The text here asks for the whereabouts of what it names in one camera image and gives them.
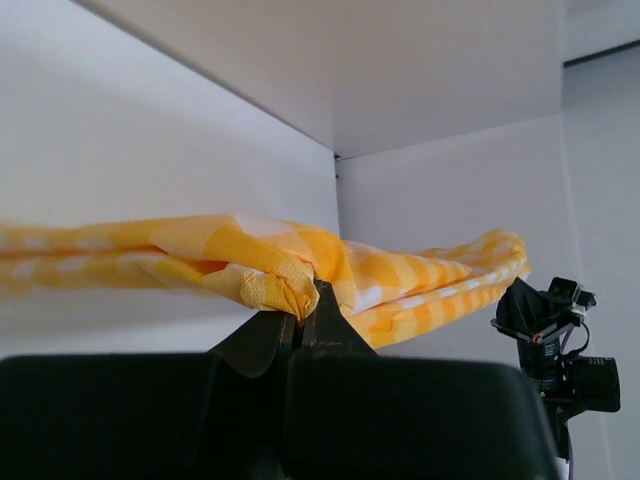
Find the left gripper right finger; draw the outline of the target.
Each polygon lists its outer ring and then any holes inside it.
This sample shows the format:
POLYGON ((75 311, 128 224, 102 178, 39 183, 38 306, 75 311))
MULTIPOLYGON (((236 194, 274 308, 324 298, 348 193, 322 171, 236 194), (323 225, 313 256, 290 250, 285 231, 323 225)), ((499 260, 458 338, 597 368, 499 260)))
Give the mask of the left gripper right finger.
POLYGON ((315 310, 304 321, 300 348, 333 355, 375 357, 377 353, 343 316, 333 286, 314 282, 319 300, 315 310))

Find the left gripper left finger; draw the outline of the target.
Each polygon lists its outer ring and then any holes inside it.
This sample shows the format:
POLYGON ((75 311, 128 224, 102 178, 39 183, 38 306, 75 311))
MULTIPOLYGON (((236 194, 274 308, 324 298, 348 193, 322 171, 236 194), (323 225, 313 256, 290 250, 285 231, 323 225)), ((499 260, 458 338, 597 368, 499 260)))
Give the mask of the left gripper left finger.
POLYGON ((209 350, 239 375, 258 378, 272 367, 285 368, 296 343, 296 318, 260 311, 209 350))

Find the yellow white checkered cloth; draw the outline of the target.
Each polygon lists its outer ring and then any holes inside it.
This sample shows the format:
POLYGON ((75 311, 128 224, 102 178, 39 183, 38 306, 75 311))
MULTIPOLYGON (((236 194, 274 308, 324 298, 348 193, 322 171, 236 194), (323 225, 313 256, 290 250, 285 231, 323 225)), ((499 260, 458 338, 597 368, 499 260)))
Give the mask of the yellow white checkered cloth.
POLYGON ((452 248, 391 252, 320 227, 240 214, 1 228, 1 289, 186 290, 298 321, 333 288, 365 342, 382 348, 495 303, 530 271, 525 241, 494 229, 452 248))

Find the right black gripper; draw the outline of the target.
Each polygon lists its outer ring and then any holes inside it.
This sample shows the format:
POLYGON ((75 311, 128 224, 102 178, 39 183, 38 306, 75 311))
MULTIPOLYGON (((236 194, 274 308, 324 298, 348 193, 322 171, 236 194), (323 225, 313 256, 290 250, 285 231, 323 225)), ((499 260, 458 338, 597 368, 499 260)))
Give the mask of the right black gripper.
POLYGON ((621 408, 616 361, 586 356, 586 313, 595 295, 576 281, 555 277, 547 290, 518 278, 498 302, 491 325, 517 343, 520 369, 547 409, 558 415, 621 408))

